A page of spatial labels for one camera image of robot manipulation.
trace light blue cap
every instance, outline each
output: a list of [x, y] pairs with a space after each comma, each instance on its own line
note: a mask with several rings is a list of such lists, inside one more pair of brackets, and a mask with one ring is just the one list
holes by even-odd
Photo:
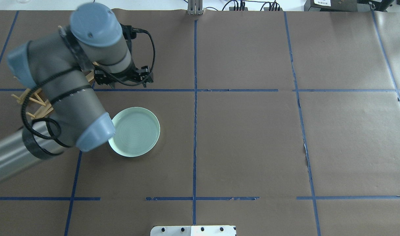
[[110, 114], [105, 112], [96, 119], [77, 139], [76, 147], [81, 151], [90, 151], [112, 138], [116, 134]]
[[30, 41], [23, 45], [18, 46], [9, 52], [7, 56], [8, 66], [17, 80], [27, 88], [36, 86], [32, 78], [31, 71], [28, 64], [28, 45]]
[[81, 42], [94, 47], [109, 47], [122, 37], [114, 12], [101, 3], [86, 3], [70, 16], [70, 29]]

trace white label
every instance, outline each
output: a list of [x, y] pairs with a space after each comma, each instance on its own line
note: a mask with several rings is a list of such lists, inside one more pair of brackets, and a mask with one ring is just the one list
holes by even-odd
[[331, 6], [331, 0], [314, 0], [315, 4], [321, 5], [321, 6]]
[[320, 11], [321, 9], [319, 8], [309, 8], [309, 11]]

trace robotic arm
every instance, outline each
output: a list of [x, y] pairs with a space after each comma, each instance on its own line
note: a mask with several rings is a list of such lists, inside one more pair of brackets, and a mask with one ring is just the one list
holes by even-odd
[[[138, 69], [134, 65], [131, 40], [137, 33], [147, 33], [152, 41], [151, 67]], [[94, 70], [95, 81], [100, 85], [114, 87], [118, 82], [145, 87], [153, 82], [155, 46], [147, 31], [121, 25], [107, 6], [87, 3], [71, 14], [69, 26], [19, 46], [8, 54], [7, 60], [18, 80], [33, 89], [21, 109], [24, 127], [0, 141], [0, 182], [60, 155], [66, 148], [76, 146], [90, 151], [113, 137], [111, 118], [83, 72]], [[26, 106], [40, 87], [55, 114], [29, 123]]]

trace plate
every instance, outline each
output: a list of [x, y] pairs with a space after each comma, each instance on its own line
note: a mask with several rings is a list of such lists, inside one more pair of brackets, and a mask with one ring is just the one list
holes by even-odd
[[150, 151], [159, 139], [160, 125], [153, 112], [133, 107], [113, 118], [116, 134], [108, 140], [111, 148], [125, 157], [138, 157]]

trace metal bracket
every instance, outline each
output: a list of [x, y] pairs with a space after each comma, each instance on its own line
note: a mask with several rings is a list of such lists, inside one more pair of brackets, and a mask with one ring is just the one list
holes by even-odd
[[188, 15], [203, 15], [203, 0], [188, 0]]
[[155, 226], [150, 236], [236, 236], [235, 226]]

